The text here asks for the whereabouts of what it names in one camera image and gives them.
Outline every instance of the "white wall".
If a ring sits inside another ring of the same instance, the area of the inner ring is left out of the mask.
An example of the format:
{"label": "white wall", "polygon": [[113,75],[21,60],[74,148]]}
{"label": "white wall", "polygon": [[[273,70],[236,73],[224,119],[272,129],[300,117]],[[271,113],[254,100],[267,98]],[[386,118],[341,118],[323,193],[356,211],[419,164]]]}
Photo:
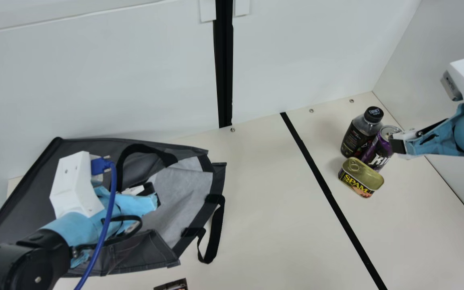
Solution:
{"label": "white wall", "polygon": [[[454,114],[458,103],[440,78],[450,62],[463,58],[464,1],[423,0],[374,93],[404,128],[426,127]],[[428,158],[464,202],[464,158]]]}
{"label": "white wall", "polygon": [[162,0],[0,0],[0,29],[159,1]]}
{"label": "white wall", "polygon": [[0,30],[0,206],[7,180],[56,136],[167,140],[218,127],[212,23],[198,2]]}
{"label": "white wall", "polygon": [[371,91],[420,0],[252,0],[234,18],[235,123]]}

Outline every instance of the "plastic bottle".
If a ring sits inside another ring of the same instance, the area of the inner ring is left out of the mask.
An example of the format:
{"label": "plastic bottle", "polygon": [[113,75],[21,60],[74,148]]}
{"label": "plastic bottle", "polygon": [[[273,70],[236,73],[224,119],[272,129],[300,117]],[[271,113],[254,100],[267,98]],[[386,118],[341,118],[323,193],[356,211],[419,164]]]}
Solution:
{"label": "plastic bottle", "polygon": [[372,106],[364,114],[354,118],[341,143],[341,154],[346,158],[360,158],[382,128],[383,116],[381,108]]}

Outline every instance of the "black bottle cap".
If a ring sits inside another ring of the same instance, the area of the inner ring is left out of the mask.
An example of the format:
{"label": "black bottle cap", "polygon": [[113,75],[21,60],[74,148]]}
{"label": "black bottle cap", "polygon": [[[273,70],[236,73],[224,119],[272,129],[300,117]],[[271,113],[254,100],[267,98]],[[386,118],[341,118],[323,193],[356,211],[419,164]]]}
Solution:
{"label": "black bottle cap", "polygon": [[365,112],[365,119],[370,123],[379,123],[384,117],[384,112],[379,107],[369,107]]}

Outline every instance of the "bottle label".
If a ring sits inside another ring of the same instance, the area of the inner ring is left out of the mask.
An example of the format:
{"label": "bottle label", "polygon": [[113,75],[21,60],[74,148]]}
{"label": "bottle label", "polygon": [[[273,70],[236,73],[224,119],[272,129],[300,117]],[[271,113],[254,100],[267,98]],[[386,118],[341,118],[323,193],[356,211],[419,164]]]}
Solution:
{"label": "bottle label", "polygon": [[346,157],[359,157],[370,147],[374,137],[361,133],[352,122],[341,143],[341,153]]}

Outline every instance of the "bag handle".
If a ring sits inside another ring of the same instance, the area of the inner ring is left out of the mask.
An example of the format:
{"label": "bag handle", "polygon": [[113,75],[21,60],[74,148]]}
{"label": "bag handle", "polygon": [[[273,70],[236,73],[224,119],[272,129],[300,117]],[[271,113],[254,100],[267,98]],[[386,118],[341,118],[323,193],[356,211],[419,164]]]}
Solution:
{"label": "bag handle", "polygon": [[201,255],[199,244],[207,232],[204,228],[186,228],[182,235],[197,236],[197,249],[198,249],[198,260],[205,264],[210,264],[216,258],[218,254],[218,248],[220,246],[221,229],[223,227],[223,215],[225,213],[225,197],[223,195],[208,195],[205,198],[205,202],[219,204],[219,208],[214,211],[212,215],[212,224],[210,226],[210,237],[207,250],[205,251],[205,257]]}
{"label": "bag handle", "polygon": [[118,171],[118,182],[116,186],[118,191],[123,190],[123,166],[125,164],[125,160],[128,158],[128,156],[134,153],[156,154],[160,160],[162,160],[162,163],[164,163],[165,167],[169,167],[175,163],[178,163],[178,159],[173,154],[160,151],[144,144],[132,144],[123,150],[119,156],[118,162],[116,163],[116,170]]}

